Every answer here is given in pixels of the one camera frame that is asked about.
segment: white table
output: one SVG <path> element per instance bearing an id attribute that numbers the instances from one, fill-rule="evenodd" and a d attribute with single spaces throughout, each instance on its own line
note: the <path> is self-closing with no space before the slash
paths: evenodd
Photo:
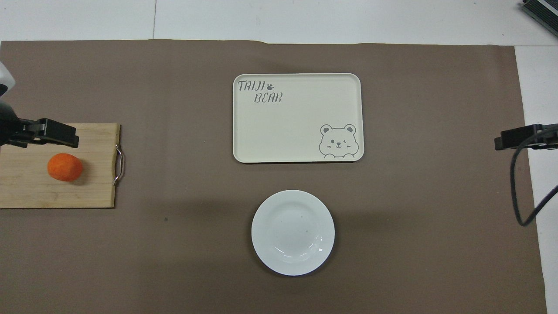
<path id="1" fill-rule="evenodd" d="M 0 41 L 242 39 L 272 43 L 513 45 L 525 123 L 558 123 L 558 38 L 521 12 L 520 2 L 3 1 Z M 558 182 L 558 150 L 530 151 L 529 158 L 538 202 Z M 537 216 L 537 227 L 548 313 L 558 314 L 558 199 Z"/>

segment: orange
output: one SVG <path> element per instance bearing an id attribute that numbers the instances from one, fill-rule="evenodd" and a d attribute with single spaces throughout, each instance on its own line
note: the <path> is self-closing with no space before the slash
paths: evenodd
<path id="1" fill-rule="evenodd" d="M 71 182 L 79 178 L 81 171 L 83 171 L 83 165 L 79 158 L 66 154 L 60 153 L 54 155 L 46 166 L 49 175 L 56 180 Z"/>

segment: black device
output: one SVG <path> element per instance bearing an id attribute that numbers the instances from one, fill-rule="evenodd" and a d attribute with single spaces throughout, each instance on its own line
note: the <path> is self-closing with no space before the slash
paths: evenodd
<path id="1" fill-rule="evenodd" d="M 500 137 L 494 139 L 496 150 L 516 149 L 512 156 L 512 163 L 509 166 L 509 181 L 512 190 L 513 212 L 516 220 L 521 226 L 527 226 L 535 219 L 535 216 L 558 193 L 558 185 L 539 202 L 527 219 L 523 220 L 517 205 L 516 193 L 516 161 L 521 151 L 525 148 L 530 149 L 557 149 L 558 148 L 558 124 L 542 125 L 533 124 L 516 129 L 502 131 Z"/>
<path id="2" fill-rule="evenodd" d="M 558 0 L 523 0 L 523 11 L 558 36 Z"/>
<path id="3" fill-rule="evenodd" d="M 57 144 L 77 148 L 79 137 L 75 128 L 51 119 L 20 119 L 12 107 L 0 101 L 0 146 L 26 148 L 28 144 Z"/>

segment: black cable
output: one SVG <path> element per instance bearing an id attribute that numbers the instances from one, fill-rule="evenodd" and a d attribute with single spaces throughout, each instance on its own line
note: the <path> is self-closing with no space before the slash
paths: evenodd
<path id="1" fill-rule="evenodd" d="M 510 184 L 511 184 L 511 187 L 512 187 L 513 211 L 516 214 L 517 222 L 519 222 L 519 224 L 523 227 L 525 227 L 529 223 L 531 223 L 531 221 L 533 221 L 533 219 L 535 219 L 535 216 L 537 216 L 538 212 L 541 211 L 541 209 L 546 205 L 546 203 L 548 203 L 550 201 L 550 199 L 558 193 L 558 185 L 555 186 L 554 189 L 550 190 L 550 192 L 541 200 L 541 202 L 537 205 L 537 207 L 535 207 L 535 210 L 533 210 L 533 212 L 528 216 L 528 218 L 525 221 L 523 221 L 521 219 L 521 214 L 519 213 L 519 208 L 517 206 L 516 174 L 515 174 L 517 157 L 519 156 L 519 153 L 521 153 L 521 150 L 523 150 L 527 145 L 533 143 L 533 140 L 539 139 L 539 138 L 545 136 L 548 133 L 552 133 L 552 132 L 556 132 L 556 131 L 558 131 L 558 126 L 550 127 L 548 129 L 540 132 L 540 133 L 537 133 L 537 134 L 534 134 L 534 135 L 528 137 L 525 141 L 521 142 L 521 144 L 519 144 L 517 146 L 517 150 L 513 154 L 512 164 L 509 167 L 509 179 L 510 179 Z"/>

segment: wooden cutting board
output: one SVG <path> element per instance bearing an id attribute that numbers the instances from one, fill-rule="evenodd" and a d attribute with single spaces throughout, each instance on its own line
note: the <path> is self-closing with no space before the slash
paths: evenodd
<path id="1" fill-rule="evenodd" d="M 0 208 L 114 207 L 117 123 L 67 123 L 76 128 L 79 147 L 32 145 L 0 148 Z M 51 178 L 49 159 L 58 153 L 76 156 L 83 163 L 73 182 Z"/>

